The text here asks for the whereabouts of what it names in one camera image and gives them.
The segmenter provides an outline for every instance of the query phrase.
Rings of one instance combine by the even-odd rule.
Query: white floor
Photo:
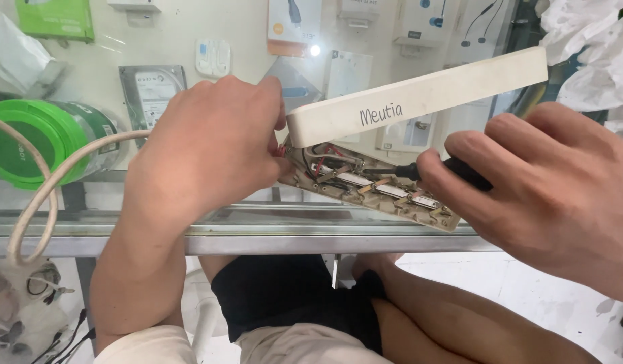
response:
[[[63,284],[77,289],[62,298],[64,307],[76,317],[82,303],[78,302],[81,293],[75,265],[72,259],[54,261]],[[587,287],[541,273],[503,252],[407,254],[398,265],[498,302],[581,345],[604,364],[623,363],[623,329],[619,326],[623,303]],[[189,270],[197,266],[196,258],[188,258]],[[223,336],[211,340],[203,363],[231,364],[239,359],[239,348]],[[71,364],[92,362],[91,347],[84,345]]]

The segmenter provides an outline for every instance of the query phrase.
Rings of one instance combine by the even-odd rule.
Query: earphone box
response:
[[[269,53],[303,56],[320,37],[321,0],[269,0]]]
[[[89,0],[16,0],[20,29],[39,38],[94,40]]]
[[[450,39],[460,0],[400,0],[392,41],[438,47]]]
[[[350,27],[367,28],[379,18],[384,0],[340,0],[339,17],[346,18]]]

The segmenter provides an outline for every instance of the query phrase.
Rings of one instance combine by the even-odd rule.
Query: power strip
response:
[[[292,145],[318,143],[420,117],[548,79],[545,49],[531,47],[293,109]]]

